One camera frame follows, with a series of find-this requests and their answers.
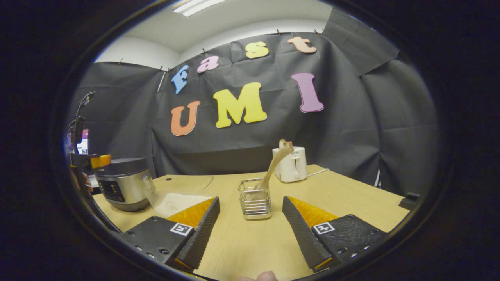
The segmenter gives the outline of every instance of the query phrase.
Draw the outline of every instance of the rice cooker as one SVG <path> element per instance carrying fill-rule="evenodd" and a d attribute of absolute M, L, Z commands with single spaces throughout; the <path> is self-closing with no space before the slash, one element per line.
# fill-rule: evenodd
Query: rice cooker
<path fill-rule="evenodd" d="M 145 158 L 120 158 L 95 171 L 104 198 L 115 208 L 137 212 L 149 205 L 154 192 L 153 178 Z"/>

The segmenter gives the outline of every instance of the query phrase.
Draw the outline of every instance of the wooden table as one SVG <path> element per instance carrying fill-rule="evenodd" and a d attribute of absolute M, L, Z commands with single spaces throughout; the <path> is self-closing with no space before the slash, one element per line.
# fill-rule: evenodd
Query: wooden table
<path fill-rule="evenodd" d="M 308 174 L 321 170 L 323 168 L 318 165 L 307 166 Z M 166 175 L 153 180 L 160 194 L 189 191 L 219 196 L 220 215 L 199 269 L 194 273 L 223 281 L 235 281 L 241 276 L 255 279 L 259 273 L 269 270 L 274 271 L 280 281 L 313 274 L 282 213 L 283 196 L 297 198 L 338 217 L 353 214 L 385 232 L 391 231 L 408 213 L 398 206 L 402 196 L 327 170 L 293 183 L 283 183 L 273 175 L 269 181 L 272 217 L 245 220 L 238 186 L 242 180 L 261 178 L 264 174 Z M 151 206 L 132 213 L 112 207 L 102 194 L 94 198 L 122 231 L 157 215 Z"/>

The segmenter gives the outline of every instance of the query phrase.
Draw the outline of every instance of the finger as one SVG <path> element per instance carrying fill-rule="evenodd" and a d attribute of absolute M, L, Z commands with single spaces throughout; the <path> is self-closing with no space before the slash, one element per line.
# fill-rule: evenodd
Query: finger
<path fill-rule="evenodd" d="M 257 276 L 256 281 L 278 281 L 278 280 L 276 279 L 276 275 L 274 272 L 265 271 Z"/>

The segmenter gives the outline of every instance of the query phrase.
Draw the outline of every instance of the metal utensil holder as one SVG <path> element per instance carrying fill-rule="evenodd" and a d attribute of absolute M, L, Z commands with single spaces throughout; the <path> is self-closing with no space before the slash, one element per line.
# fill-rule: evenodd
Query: metal utensil holder
<path fill-rule="evenodd" d="M 269 188 L 254 190 L 262 178 L 243 180 L 238 187 L 241 211 L 247 220 L 261 220 L 271 217 L 271 196 Z"/>

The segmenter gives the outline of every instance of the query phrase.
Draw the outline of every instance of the rice cooker lid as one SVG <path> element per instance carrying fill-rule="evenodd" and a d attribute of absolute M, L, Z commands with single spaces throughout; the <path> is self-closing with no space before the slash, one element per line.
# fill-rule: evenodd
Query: rice cooker lid
<path fill-rule="evenodd" d="M 112 159 L 111 164 L 97 169 L 95 176 L 103 178 L 125 177 L 147 169 L 146 158 L 119 158 Z"/>

